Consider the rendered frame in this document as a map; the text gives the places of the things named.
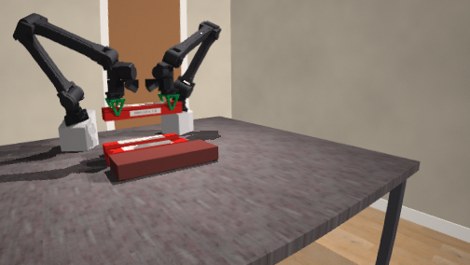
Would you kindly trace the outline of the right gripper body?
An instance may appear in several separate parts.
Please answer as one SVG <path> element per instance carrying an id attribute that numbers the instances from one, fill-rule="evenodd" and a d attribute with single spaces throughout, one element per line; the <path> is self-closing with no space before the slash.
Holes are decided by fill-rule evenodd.
<path id="1" fill-rule="evenodd" d="M 107 80 L 107 89 L 108 89 L 108 91 L 105 92 L 106 93 L 106 99 L 117 100 L 117 99 L 123 98 L 123 96 L 125 95 L 124 92 L 115 93 L 116 92 L 116 81 L 117 80 L 120 80 L 120 79 Z M 117 97 L 117 98 L 114 98 L 114 97 Z"/>

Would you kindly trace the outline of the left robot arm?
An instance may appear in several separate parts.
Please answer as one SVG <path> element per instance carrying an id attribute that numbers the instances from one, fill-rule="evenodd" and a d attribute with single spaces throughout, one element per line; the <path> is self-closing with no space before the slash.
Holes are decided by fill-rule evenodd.
<path id="1" fill-rule="evenodd" d="M 171 79 L 168 77 L 173 77 L 173 68 L 179 68 L 187 56 L 186 52 L 190 52 L 201 43 L 188 69 L 173 83 L 174 88 L 178 89 L 177 94 L 183 94 L 184 96 L 183 97 L 180 95 L 178 101 L 182 102 L 183 111 L 187 112 L 188 108 L 186 108 L 186 99 L 191 95 L 189 93 L 195 86 L 195 83 L 193 82 L 194 76 L 196 75 L 200 64 L 202 63 L 210 46 L 215 42 L 215 40 L 219 38 L 220 32 L 221 28 L 210 21 L 203 21 L 200 23 L 199 30 L 195 34 L 191 35 L 182 43 L 169 48 L 165 52 L 161 63 L 157 63 L 157 66 L 155 66 L 152 70 L 152 75 L 154 78 L 145 80 L 146 89 L 149 92 L 153 91 L 157 87 L 159 87 L 161 90 L 169 90 L 171 88 Z M 159 78 L 161 81 L 158 81 Z M 190 81 L 190 85 L 186 84 L 184 79 L 186 79 L 187 82 Z M 187 95 L 187 93 L 189 95 Z"/>

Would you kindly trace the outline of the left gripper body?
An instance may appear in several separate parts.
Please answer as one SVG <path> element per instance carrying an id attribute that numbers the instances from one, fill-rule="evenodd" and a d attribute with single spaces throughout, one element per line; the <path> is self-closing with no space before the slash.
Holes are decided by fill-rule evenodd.
<path id="1" fill-rule="evenodd" d="M 173 84 L 173 77 L 171 78 L 171 88 L 169 90 L 161 90 L 162 95 L 175 95 L 175 91 L 178 91 L 178 89 L 174 89 L 174 84 Z M 169 92 L 170 91 L 170 92 Z"/>

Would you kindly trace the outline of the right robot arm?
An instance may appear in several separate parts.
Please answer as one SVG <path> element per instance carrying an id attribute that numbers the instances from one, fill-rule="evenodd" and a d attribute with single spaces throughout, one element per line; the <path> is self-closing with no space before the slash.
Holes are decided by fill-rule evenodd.
<path id="1" fill-rule="evenodd" d="M 119 62 L 118 52 L 115 49 L 93 43 L 47 21 L 48 18 L 39 14 L 30 14 L 19 20 L 13 38 L 25 46 L 56 88 L 60 103 L 66 108 L 64 121 L 67 127 L 89 119 L 87 109 L 82 109 L 79 106 L 79 101 L 85 98 L 83 97 L 84 91 L 74 81 L 70 82 L 65 78 L 35 35 L 44 36 L 77 51 L 97 62 L 104 70 L 111 70 L 107 71 L 107 79 L 121 79 L 116 81 L 116 92 L 124 92 L 124 88 L 137 92 L 139 79 L 136 79 L 137 71 L 133 63 Z M 70 87 L 69 90 L 68 87 Z"/>

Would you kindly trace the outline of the red box of welding electrodes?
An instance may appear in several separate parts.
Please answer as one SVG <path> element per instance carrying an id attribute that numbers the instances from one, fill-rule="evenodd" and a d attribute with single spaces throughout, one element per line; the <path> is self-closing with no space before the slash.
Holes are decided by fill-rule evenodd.
<path id="1" fill-rule="evenodd" d="M 176 139 L 158 141 L 158 142 L 141 144 L 141 145 L 136 145 L 136 146 L 125 146 L 125 147 L 107 149 L 105 151 L 106 162 L 110 166 L 109 156 L 108 155 L 113 155 L 113 154 L 118 154 L 118 153 L 123 153 L 123 152 L 129 152 L 129 151 L 134 151 L 134 150 L 143 149 L 143 148 L 151 148 L 151 147 L 157 147 L 157 146 L 167 146 L 167 145 L 184 143 L 184 142 L 188 142 L 188 140 L 184 139 L 184 138 L 176 138 Z"/>
<path id="2" fill-rule="evenodd" d="M 102 107 L 102 115 L 104 121 L 135 119 L 176 113 L 182 113 L 182 102 L 176 103 L 174 110 L 170 109 L 167 102 L 123 105 L 119 116 L 116 116 L 111 106 Z"/>
<path id="3" fill-rule="evenodd" d="M 136 145 L 153 143 L 153 142 L 158 142 L 158 141 L 171 140 L 171 139 L 179 138 L 179 135 L 178 136 L 177 135 L 178 134 L 175 134 L 175 133 L 168 133 L 168 134 L 163 134 L 163 135 L 156 135 L 156 136 L 149 136 L 149 137 L 143 137 L 143 138 L 137 138 L 137 139 L 131 139 L 131 140 L 112 142 L 112 143 L 105 143 L 103 144 L 103 149 L 107 150 L 107 149 L 118 148 L 118 147 L 123 147 L 123 146 L 136 146 Z"/>

